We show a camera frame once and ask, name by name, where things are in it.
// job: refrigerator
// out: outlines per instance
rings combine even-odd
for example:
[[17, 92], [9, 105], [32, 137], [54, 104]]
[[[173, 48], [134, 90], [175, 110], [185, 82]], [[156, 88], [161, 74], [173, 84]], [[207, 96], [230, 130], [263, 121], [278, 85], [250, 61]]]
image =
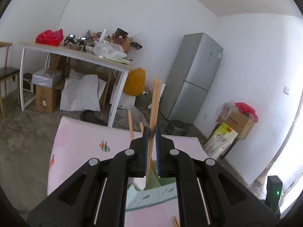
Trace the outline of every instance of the refrigerator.
[[193, 123], [216, 76], [222, 53], [223, 48], [205, 33], [184, 36], [159, 105], [165, 118]]

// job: light switch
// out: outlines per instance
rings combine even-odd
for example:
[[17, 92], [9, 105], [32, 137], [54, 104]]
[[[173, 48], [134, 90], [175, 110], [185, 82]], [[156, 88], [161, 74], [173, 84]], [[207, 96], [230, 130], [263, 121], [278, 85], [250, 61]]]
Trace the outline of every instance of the light switch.
[[289, 95], [289, 91], [290, 91], [290, 88], [287, 87], [287, 86], [285, 86], [285, 88], [284, 88], [284, 93], [285, 93], [286, 95]]

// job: yellow plastic bag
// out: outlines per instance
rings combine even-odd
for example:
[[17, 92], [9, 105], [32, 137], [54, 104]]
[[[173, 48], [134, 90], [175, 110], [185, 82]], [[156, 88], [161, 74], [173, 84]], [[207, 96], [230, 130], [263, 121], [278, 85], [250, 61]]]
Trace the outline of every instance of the yellow plastic bag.
[[123, 91], [130, 96], [139, 96], [144, 91], [145, 71], [142, 68], [129, 71]]

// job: wooden stick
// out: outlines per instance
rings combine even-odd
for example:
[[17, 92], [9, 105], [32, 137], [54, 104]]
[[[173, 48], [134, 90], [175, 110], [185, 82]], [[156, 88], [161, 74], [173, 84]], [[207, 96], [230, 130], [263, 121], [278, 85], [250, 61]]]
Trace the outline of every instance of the wooden stick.
[[174, 226], [175, 227], [180, 227], [180, 225], [179, 225], [179, 222], [178, 222], [178, 220], [177, 220], [177, 217], [175, 216], [174, 218], [173, 218], [173, 223], [174, 223]]
[[9, 58], [9, 46], [7, 46], [4, 67], [7, 67], [7, 59]]
[[129, 135], [131, 137], [131, 141], [134, 140], [134, 130], [132, 128], [132, 119], [131, 119], [131, 111], [128, 110], [128, 126], [129, 126]]
[[140, 122], [140, 129], [141, 129], [141, 133], [142, 133], [142, 135], [143, 135], [144, 126], [143, 126], [143, 123], [142, 123], [142, 122]]
[[104, 96], [103, 96], [103, 100], [102, 100], [102, 109], [104, 109], [105, 100], [106, 100], [107, 92], [109, 90], [109, 84], [111, 82], [111, 79], [112, 79], [112, 70], [110, 70], [109, 77], [107, 78], [107, 81], [106, 81], [105, 90], [103, 91]]
[[149, 172], [152, 164], [152, 148], [154, 145], [154, 135], [157, 125], [159, 102], [160, 102], [160, 91], [161, 91], [161, 82], [159, 79], [154, 80], [154, 90], [152, 95], [152, 104], [151, 104], [151, 117], [149, 121], [149, 138], [148, 138], [148, 149], [147, 149], [147, 168], [146, 168], [146, 185], [149, 180]]
[[155, 168], [154, 163], [151, 163], [151, 169], [152, 169], [152, 171], [153, 171], [154, 175], [155, 175], [156, 177], [158, 177], [158, 175], [157, 175], [157, 171], [156, 171], [156, 168]]
[[6, 42], [0, 42], [0, 48], [5, 47], [5, 46], [12, 46], [12, 43], [6, 43]]

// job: pink board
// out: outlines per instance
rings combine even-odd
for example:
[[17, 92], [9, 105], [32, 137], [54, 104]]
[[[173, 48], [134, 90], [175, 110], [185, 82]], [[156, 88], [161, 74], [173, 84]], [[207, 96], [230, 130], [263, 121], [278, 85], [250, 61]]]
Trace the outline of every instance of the pink board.
[[[141, 133], [134, 132], [134, 138], [138, 137], [141, 137]], [[190, 157], [198, 160], [208, 158], [197, 138], [171, 135], [166, 137], [172, 139], [175, 147], [186, 152]], [[50, 158], [47, 195], [50, 195], [90, 158], [99, 160], [113, 158], [118, 152], [127, 149], [129, 144], [130, 137], [127, 130], [62, 117]], [[152, 157], [156, 160], [155, 145]], [[173, 227], [174, 216], [178, 218], [177, 199], [126, 212], [125, 227], [141, 227], [143, 220], [146, 223], [145, 227]]]

